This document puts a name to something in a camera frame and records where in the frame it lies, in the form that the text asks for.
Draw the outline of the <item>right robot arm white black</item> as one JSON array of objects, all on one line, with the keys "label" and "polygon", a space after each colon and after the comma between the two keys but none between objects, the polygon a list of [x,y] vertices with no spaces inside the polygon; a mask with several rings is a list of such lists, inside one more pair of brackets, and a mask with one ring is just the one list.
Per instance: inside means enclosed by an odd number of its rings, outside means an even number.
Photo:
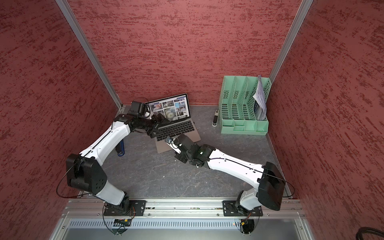
[{"label": "right robot arm white black", "polygon": [[287,182],[275,164],[246,162],[213,146],[200,146],[184,134],[174,139],[168,137],[165,143],[175,151],[175,158],[185,164],[224,172],[251,185],[252,188],[240,192],[236,200],[235,209],[241,215],[247,216],[260,206],[273,211],[281,209]]}]

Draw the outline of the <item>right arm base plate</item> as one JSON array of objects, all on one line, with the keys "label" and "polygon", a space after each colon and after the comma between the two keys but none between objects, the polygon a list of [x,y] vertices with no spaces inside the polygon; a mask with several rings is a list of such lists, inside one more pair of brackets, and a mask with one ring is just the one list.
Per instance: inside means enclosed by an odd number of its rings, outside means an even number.
[{"label": "right arm base plate", "polygon": [[261,207],[247,210],[242,207],[237,201],[222,201],[223,212],[225,217],[262,217],[263,211]]}]

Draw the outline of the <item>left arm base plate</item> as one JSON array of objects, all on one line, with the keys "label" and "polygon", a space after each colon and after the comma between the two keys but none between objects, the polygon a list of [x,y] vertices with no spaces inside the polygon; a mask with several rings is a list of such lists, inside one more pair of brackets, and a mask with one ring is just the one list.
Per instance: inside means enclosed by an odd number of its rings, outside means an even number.
[{"label": "left arm base plate", "polygon": [[128,216],[136,217],[143,216],[147,201],[145,200],[127,200],[120,205],[106,204],[103,214],[107,217]]}]

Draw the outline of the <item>silver laptop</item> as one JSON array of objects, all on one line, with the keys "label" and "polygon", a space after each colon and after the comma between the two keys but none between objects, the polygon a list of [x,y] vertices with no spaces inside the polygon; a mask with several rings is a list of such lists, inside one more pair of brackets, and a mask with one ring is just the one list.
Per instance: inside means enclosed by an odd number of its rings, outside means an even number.
[{"label": "silver laptop", "polygon": [[175,138],[181,134],[189,137],[193,142],[198,142],[201,137],[191,117],[191,108],[188,94],[183,93],[159,100],[148,102],[151,115],[162,114],[167,120],[163,122],[159,130],[161,135],[156,137],[156,148],[159,154],[172,148],[166,144],[167,137]]}]

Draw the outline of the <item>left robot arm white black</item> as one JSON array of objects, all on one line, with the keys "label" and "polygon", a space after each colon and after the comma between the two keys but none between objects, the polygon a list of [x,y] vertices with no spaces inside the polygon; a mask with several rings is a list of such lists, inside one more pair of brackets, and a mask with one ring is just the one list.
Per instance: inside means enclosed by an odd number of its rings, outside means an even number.
[{"label": "left robot arm white black", "polygon": [[108,181],[102,165],[112,150],[131,132],[143,130],[145,134],[155,138],[160,135],[160,125],[169,122],[162,114],[153,114],[149,119],[138,115],[118,115],[111,127],[87,149],[78,155],[68,156],[67,185],[105,201],[108,209],[119,216],[129,214],[131,204],[128,194]]}]

